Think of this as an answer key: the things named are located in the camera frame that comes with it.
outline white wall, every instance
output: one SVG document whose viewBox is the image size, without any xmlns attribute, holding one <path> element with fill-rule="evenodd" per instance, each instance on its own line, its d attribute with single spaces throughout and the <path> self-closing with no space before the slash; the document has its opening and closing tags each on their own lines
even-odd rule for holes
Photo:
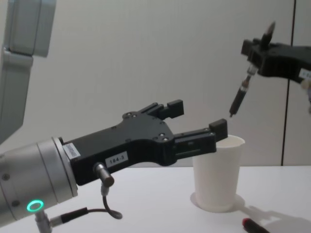
<svg viewBox="0 0 311 233">
<path fill-rule="evenodd" d="M 5 151 L 52 135 L 74 139 L 152 102 L 182 99 L 174 133 L 227 118 L 244 78 L 245 38 L 277 21 L 289 43 L 293 0 L 59 0 L 50 53 L 35 58 L 23 127 Z M 0 37 L 6 1 L 0 1 Z M 244 165 L 279 165 L 286 81 L 255 78 L 229 132 L 246 139 Z M 182 161 L 180 165 L 190 165 Z"/>
<path fill-rule="evenodd" d="M 298 0 L 296 7 L 294 45 L 311 46 L 311 1 Z M 290 84 L 285 165 L 311 165 L 311 116 L 308 96 L 295 83 Z"/>
</svg>

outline label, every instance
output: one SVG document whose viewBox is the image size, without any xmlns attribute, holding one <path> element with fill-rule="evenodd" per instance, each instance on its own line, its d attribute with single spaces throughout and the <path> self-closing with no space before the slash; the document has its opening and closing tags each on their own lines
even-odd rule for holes
<svg viewBox="0 0 311 233">
<path fill-rule="evenodd" d="M 114 156 L 106 158 L 105 161 L 107 168 L 128 161 L 127 152 L 125 151 L 120 154 L 116 154 Z"/>
<path fill-rule="evenodd" d="M 301 68 L 299 77 L 303 79 L 311 79 L 311 71 Z"/>
<path fill-rule="evenodd" d="M 81 156 L 81 154 L 79 153 L 79 151 L 77 150 L 77 148 L 74 146 L 73 143 L 69 143 L 69 144 L 63 145 L 63 148 L 64 148 L 67 156 L 70 159 L 74 159 L 74 158 L 77 158 L 77 157 Z"/>
</svg>

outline black cable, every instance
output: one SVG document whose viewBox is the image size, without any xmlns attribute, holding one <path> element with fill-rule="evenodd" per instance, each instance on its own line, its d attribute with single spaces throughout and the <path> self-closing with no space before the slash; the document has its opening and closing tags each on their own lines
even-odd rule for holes
<svg viewBox="0 0 311 233">
<path fill-rule="evenodd" d="M 115 219 L 122 219 L 122 214 L 118 211 L 115 211 L 115 210 L 111 210 L 108 206 L 108 203 L 107 203 L 107 197 L 106 196 L 103 196 L 103 203 L 104 203 L 104 207 L 105 207 L 105 210 L 107 210 L 107 212 L 112 216 L 114 217 Z"/>
<path fill-rule="evenodd" d="M 89 213 L 94 213 L 94 212 L 105 212 L 107 213 L 107 210 L 105 209 L 91 209 L 91 210 L 88 210 Z"/>
<path fill-rule="evenodd" d="M 107 204 L 107 199 L 105 198 L 104 202 L 104 206 L 106 206 L 106 209 L 90 209 L 88 210 L 87 208 L 82 208 L 79 210 L 75 210 L 66 214 L 63 214 L 60 216 L 62 223 L 67 223 L 71 220 L 74 220 L 76 218 L 82 217 L 84 215 L 87 215 L 89 213 L 95 213 L 95 212 L 104 212 L 104 213 L 109 213 L 112 217 L 116 218 L 116 219 L 121 219 L 122 218 L 122 214 L 119 213 L 118 211 L 115 210 L 111 210 Z"/>
</svg>

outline cup base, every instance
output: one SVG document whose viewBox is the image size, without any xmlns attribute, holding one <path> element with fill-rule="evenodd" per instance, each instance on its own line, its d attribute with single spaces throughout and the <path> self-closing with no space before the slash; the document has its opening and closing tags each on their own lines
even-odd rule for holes
<svg viewBox="0 0 311 233">
<path fill-rule="evenodd" d="M 233 206 L 235 204 L 235 203 L 233 203 L 233 204 L 222 205 L 222 206 L 206 206 L 206 205 L 203 205 L 201 203 L 198 203 L 195 193 L 192 193 L 192 195 L 190 196 L 190 200 L 196 207 L 198 207 L 204 211 L 211 212 L 211 213 L 228 212 L 228 211 L 233 209 Z"/>
</svg>

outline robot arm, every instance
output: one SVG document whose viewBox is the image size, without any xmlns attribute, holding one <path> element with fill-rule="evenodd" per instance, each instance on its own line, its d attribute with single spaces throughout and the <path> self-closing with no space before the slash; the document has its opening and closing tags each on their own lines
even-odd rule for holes
<svg viewBox="0 0 311 233">
<path fill-rule="evenodd" d="M 100 178 L 109 187 L 110 173 L 141 162 L 169 166 L 178 159 L 215 152 L 216 142 L 227 138 L 224 119 L 208 128 L 173 134 L 163 120 L 183 113 L 181 100 L 167 107 L 153 103 L 124 114 L 117 126 L 69 142 L 52 138 L 3 153 L 0 226 L 33 213 L 40 218 L 42 210 L 77 196 L 77 185 Z"/>
<path fill-rule="evenodd" d="M 9 0 L 0 61 L 0 144 L 24 120 L 33 56 L 48 55 L 56 0 Z"/>
<path fill-rule="evenodd" d="M 273 23 L 261 39 L 244 40 L 241 54 L 251 63 L 247 77 L 231 105 L 230 116 L 238 112 L 252 76 L 279 77 L 294 81 L 308 90 L 311 102 L 311 47 L 270 43 Z"/>
</svg>

